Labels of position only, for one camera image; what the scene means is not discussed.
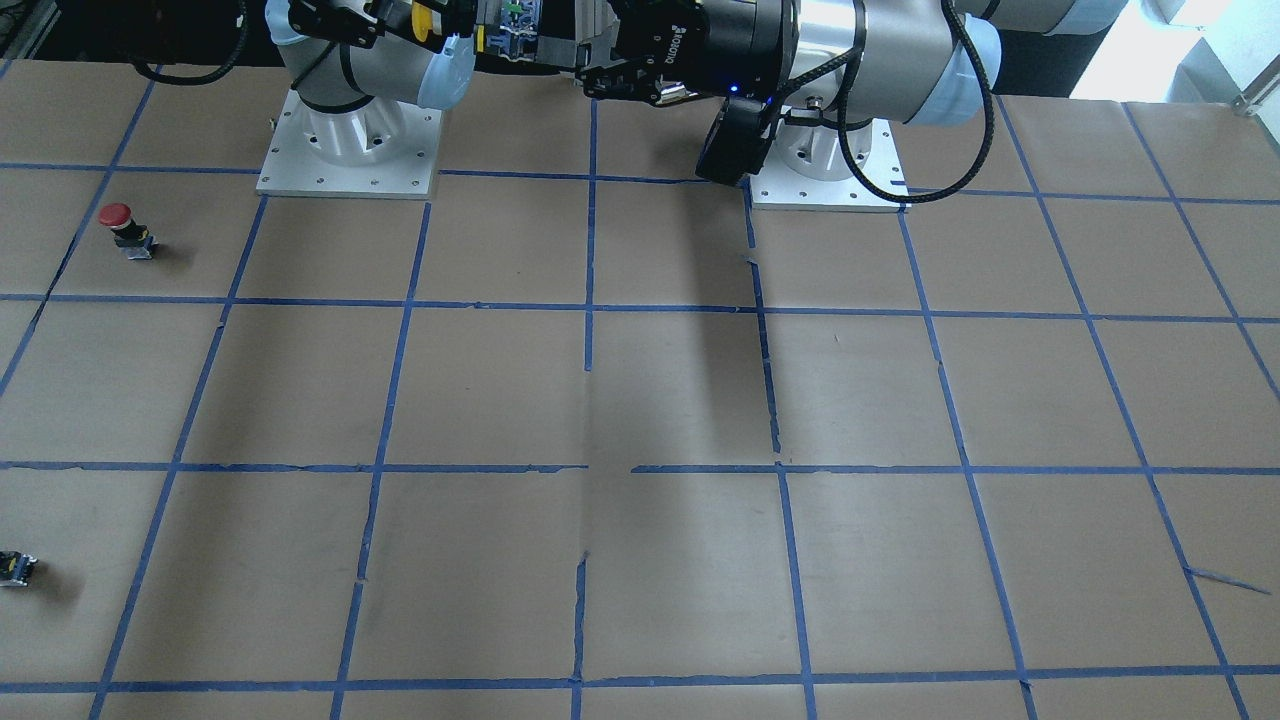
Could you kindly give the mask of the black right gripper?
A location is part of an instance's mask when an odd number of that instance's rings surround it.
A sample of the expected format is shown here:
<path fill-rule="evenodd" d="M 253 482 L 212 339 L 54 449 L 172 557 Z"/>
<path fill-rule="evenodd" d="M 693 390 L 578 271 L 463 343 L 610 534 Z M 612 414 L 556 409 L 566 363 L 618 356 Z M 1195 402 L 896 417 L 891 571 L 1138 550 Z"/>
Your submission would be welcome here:
<path fill-rule="evenodd" d="M 288 1 L 289 26 L 315 38 L 372 49 L 384 36 L 421 44 L 407 1 Z"/>

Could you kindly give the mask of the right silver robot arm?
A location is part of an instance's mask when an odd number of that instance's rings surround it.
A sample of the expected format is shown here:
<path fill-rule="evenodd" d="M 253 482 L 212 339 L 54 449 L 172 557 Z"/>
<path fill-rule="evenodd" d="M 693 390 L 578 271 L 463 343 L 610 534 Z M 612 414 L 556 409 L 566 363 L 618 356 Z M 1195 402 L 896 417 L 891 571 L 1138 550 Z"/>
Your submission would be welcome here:
<path fill-rule="evenodd" d="M 291 90 L 321 113 L 375 99 L 447 110 L 475 73 L 474 1 L 268 1 L 265 20 Z"/>

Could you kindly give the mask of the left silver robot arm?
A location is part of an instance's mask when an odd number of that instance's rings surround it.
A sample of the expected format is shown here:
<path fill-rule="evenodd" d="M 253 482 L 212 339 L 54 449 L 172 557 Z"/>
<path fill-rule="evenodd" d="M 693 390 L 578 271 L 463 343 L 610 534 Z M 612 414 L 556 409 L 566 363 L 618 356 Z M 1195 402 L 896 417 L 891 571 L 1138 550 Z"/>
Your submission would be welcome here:
<path fill-rule="evenodd" d="M 783 122 L 851 132 L 864 120 L 956 126 L 989 113 L 1004 29 L 1092 35 L 1120 1 L 613 1 L 600 50 L 573 70 L 586 95 L 663 104 L 675 86 L 721 97 L 696 173 L 760 170 Z"/>

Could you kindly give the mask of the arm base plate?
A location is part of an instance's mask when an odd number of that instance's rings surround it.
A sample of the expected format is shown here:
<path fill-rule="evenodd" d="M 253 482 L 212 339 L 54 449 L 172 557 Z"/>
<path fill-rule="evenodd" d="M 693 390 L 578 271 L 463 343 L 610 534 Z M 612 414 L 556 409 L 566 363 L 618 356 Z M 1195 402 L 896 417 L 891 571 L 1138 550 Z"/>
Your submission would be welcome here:
<path fill-rule="evenodd" d="M 439 109 L 381 97 L 326 114 L 289 91 L 256 190 L 273 197 L 429 200 L 444 119 Z"/>
<path fill-rule="evenodd" d="M 860 172 L 877 187 L 906 193 L 899 151 L 884 119 L 855 120 L 844 133 Z M 780 120 L 762 169 L 750 177 L 751 204 L 764 210 L 899 211 L 873 195 L 844 160 L 835 115 L 791 109 Z"/>

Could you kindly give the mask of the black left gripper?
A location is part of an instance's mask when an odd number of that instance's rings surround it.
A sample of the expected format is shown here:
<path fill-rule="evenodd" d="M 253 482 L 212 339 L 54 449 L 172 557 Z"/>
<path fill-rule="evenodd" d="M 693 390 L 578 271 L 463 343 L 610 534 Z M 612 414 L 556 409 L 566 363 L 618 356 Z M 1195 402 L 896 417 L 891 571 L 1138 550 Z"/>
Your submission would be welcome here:
<path fill-rule="evenodd" d="M 591 73 L 593 99 L 673 102 L 692 96 L 773 99 L 797 44 L 795 1 L 612 1 L 613 63 Z"/>

